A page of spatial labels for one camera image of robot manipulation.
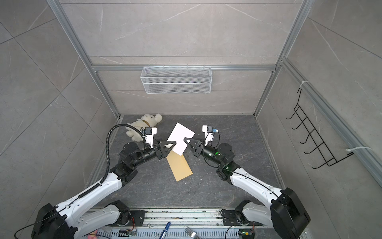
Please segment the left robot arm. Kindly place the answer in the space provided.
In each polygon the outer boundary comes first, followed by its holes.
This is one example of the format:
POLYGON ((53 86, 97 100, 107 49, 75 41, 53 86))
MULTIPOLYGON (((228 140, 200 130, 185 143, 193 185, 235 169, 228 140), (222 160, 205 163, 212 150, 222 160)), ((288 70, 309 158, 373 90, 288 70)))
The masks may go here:
POLYGON ((109 203, 105 208, 89 213, 89 209, 108 195, 129 183, 138 173, 137 167, 151 159, 166 158, 176 145, 175 141, 157 140, 144 143, 141 149, 135 142, 124 145, 118 163, 110 167, 109 139, 112 132, 123 126, 113 126, 107 134, 105 152, 106 172, 101 180, 76 196, 52 206, 43 206, 31 224, 33 239, 78 239, 97 229, 116 224, 126 226, 132 223, 130 209, 121 201, 109 203))

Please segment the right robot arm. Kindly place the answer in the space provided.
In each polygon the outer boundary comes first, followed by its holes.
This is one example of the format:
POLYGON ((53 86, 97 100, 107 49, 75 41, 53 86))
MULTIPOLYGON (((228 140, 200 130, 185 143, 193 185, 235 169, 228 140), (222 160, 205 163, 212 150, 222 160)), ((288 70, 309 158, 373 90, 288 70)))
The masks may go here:
POLYGON ((231 145, 222 143, 218 148, 206 146, 201 140, 184 138, 195 157, 217 164, 216 173, 221 180, 234 185, 261 202, 244 202, 236 209, 239 222, 260 223, 271 226, 283 239, 298 239, 311 221, 298 195, 290 188, 284 190, 271 186, 246 172, 234 161, 231 145))

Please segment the yellow envelope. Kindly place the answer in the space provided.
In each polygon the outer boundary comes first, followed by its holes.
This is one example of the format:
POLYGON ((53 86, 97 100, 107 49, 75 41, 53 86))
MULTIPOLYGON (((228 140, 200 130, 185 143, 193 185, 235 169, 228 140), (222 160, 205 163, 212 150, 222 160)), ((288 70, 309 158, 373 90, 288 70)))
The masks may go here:
POLYGON ((183 155, 171 151, 166 158, 177 182, 193 174, 183 155))

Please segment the beige letter paper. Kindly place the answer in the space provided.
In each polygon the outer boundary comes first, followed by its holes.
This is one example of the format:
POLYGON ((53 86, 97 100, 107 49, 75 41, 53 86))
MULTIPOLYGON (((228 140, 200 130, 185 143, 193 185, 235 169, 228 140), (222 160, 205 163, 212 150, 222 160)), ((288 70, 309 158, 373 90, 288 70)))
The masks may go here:
POLYGON ((172 151, 178 155, 182 155, 187 148, 187 144, 184 142, 184 138, 193 138, 194 135, 195 132, 178 122, 167 141, 175 141, 176 145, 172 151))

